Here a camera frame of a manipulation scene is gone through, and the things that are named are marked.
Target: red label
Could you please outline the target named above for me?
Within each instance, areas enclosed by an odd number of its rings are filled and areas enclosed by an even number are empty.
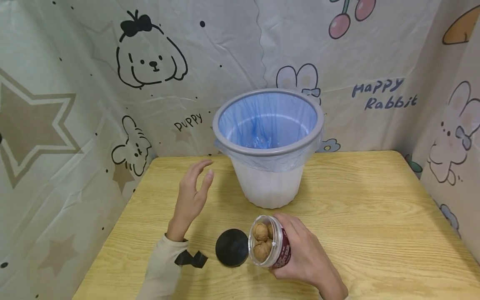
[[[272,266],[273,269],[279,269],[288,264],[288,262],[290,261],[290,257],[292,256],[292,251],[290,250],[290,243],[288,241],[287,234],[283,228],[282,236],[282,249],[280,249],[280,255]]]

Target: hand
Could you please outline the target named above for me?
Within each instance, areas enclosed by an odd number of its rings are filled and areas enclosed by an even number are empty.
[[[294,216],[275,214],[290,242],[292,256],[287,265],[270,272],[277,279],[300,280],[318,289],[324,300],[343,300],[348,289],[318,238]]]
[[[180,181],[175,212],[168,224],[167,238],[169,240],[183,241],[190,224],[202,211],[207,200],[208,189],[213,182],[213,170],[209,170],[205,175],[199,191],[197,191],[197,179],[204,168],[211,164],[213,161],[206,159],[191,165]]]

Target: trash can rim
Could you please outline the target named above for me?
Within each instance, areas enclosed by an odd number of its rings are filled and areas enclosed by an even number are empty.
[[[287,94],[290,96],[295,96],[308,104],[315,110],[317,114],[317,123],[315,124],[315,127],[312,129],[312,131],[307,134],[304,138],[302,138],[299,141],[296,141],[290,145],[286,145],[283,147],[278,147],[278,148],[271,148],[271,149],[254,149],[254,148],[247,148],[243,147],[240,145],[237,145],[235,143],[232,143],[231,141],[227,140],[225,136],[220,132],[220,129],[218,128],[218,121],[220,120],[220,116],[223,114],[223,112],[229,108],[232,104],[235,102],[238,102],[244,98],[254,96],[254,95],[259,95],[259,94]],[[213,132],[218,139],[218,141],[225,146],[228,150],[243,154],[243,155],[248,155],[248,156],[277,156],[277,155],[283,155],[287,153],[294,152],[298,149],[303,148],[305,145],[311,143],[315,138],[318,137],[318,135],[322,132],[323,126],[324,126],[324,113],[322,108],[318,103],[315,103],[310,97],[300,94],[294,91],[286,90],[286,89],[279,89],[279,88],[265,88],[265,89],[259,89],[259,90],[254,90],[250,91],[241,95],[238,95],[234,97],[233,99],[227,101],[224,105],[222,105],[218,111],[215,113],[215,116],[213,118],[213,124],[212,124]]]

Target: trash can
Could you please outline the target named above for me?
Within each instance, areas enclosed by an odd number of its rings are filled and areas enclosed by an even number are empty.
[[[321,145],[323,125],[318,103],[276,88],[240,95],[213,119],[215,146],[231,159],[247,199],[263,208],[295,198],[303,166]]]

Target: beige sleeve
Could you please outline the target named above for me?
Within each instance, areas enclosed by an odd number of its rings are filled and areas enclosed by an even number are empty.
[[[145,280],[137,300],[168,300],[175,291],[181,267],[175,259],[187,250],[188,241],[174,242],[164,235],[148,261]]]

